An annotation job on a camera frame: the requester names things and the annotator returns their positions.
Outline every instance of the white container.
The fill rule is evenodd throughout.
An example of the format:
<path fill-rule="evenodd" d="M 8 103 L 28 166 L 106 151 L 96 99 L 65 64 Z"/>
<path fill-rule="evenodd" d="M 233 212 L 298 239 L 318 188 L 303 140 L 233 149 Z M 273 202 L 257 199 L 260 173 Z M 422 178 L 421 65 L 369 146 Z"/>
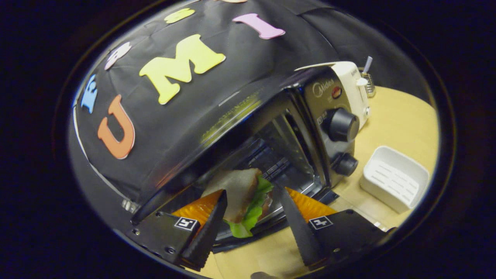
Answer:
<path fill-rule="evenodd" d="M 398 213 L 414 208 L 429 182 L 429 172 L 413 159 L 387 146 L 378 147 L 364 167 L 362 189 Z"/>

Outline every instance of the bread slice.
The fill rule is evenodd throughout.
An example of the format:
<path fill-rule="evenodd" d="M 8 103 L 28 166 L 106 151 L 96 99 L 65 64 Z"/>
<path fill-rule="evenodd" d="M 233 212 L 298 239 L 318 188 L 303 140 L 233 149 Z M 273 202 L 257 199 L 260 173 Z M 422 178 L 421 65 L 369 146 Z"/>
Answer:
<path fill-rule="evenodd" d="M 201 196 L 205 197 L 225 189 L 227 208 L 224 219 L 232 223 L 239 223 L 243 220 L 248 205 L 253 199 L 258 184 L 257 176 L 261 174 L 262 172 L 256 168 L 220 172 L 210 180 Z"/>

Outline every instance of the toaster oven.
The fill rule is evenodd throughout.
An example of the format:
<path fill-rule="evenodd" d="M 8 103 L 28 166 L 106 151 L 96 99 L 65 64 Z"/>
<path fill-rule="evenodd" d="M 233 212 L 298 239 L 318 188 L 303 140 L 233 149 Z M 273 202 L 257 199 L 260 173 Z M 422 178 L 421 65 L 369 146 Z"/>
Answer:
<path fill-rule="evenodd" d="M 360 119 L 352 113 L 350 94 L 359 88 L 344 87 L 342 79 L 331 67 L 314 67 L 273 75 L 227 97 L 214 108 L 220 117 L 203 120 L 210 124 L 196 131 L 201 140 L 182 167 L 159 189 L 150 187 L 131 221 L 174 212 L 200 198 L 216 173 L 233 169 L 258 168 L 274 185 L 330 203 L 337 198 L 332 188 L 358 164 L 353 155 Z M 221 224 L 214 253 L 287 226 L 284 216 L 273 202 L 249 239 L 234 238 Z"/>

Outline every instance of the yellow letter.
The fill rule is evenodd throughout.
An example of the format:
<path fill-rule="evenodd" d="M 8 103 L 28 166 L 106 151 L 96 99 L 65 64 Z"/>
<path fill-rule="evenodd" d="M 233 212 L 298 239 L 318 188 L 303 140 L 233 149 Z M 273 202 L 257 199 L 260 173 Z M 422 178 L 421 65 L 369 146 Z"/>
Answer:
<path fill-rule="evenodd" d="M 180 9 L 177 12 L 169 14 L 166 18 L 164 18 L 166 23 L 174 23 L 176 21 L 180 21 L 183 18 L 187 18 L 188 16 L 194 14 L 194 10 L 190 8 Z"/>
<path fill-rule="evenodd" d="M 202 41 L 200 35 L 189 36 L 176 45 L 176 58 L 155 57 L 140 71 L 139 75 L 146 75 L 158 91 L 158 102 L 166 104 L 180 90 L 177 83 L 170 83 L 166 77 L 182 82 L 191 81 L 189 62 L 194 64 L 195 73 L 204 73 L 226 59 L 223 54 L 215 53 Z"/>
<path fill-rule="evenodd" d="M 122 141 L 117 141 L 107 126 L 104 117 L 98 127 L 98 138 L 103 141 L 110 153 L 117 159 L 125 159 L 134 146 L 134 126 L 121 105 L 121 96 L 117 95 L 109 106 L 109 114 L 113 114 L 124 131 Z"/>

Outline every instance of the pink letter i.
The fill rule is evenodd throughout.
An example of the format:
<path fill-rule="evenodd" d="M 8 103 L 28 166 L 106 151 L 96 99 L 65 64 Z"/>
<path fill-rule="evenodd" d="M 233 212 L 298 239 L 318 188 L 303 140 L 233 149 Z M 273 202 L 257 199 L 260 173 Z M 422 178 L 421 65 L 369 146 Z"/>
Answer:
<path fill-rule="evenodd" d="M 255 29 L 260 35 L 259 37 L 268 40 L 275 37 L 282 36 L 286 31 L 275 28 L 267 22 L 261 20 L 256 13 L 244 14 L 233 19 L 234 22 L 242 22 L 251 28 Z"/>

